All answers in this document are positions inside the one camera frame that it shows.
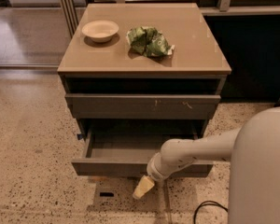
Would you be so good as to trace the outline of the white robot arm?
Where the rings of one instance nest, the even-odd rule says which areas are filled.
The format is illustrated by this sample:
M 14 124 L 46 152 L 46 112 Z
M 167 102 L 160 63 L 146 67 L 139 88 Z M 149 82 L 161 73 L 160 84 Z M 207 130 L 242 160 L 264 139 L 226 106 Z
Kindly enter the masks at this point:
M 231 164 L 229 224 L 280 224 L 280 107 L 219 135 L 167 140 L 149 161 L 134 198 L 198 161 Z

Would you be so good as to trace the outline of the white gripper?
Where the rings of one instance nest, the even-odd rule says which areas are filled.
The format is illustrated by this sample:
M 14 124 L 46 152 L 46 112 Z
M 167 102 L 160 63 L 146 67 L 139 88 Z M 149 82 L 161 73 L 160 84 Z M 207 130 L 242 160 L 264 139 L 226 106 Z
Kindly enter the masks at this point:
M 137 200 L 141 199 L 155 186 L 155 181 L 160 182 L 165 180 L 178 170 L 177 165 L 167 164 L 162 159 L 160 152 L 156 153 L 147 164 L 148 176 L 144 175 L 141 177 L 133 192 L 133 197 Z

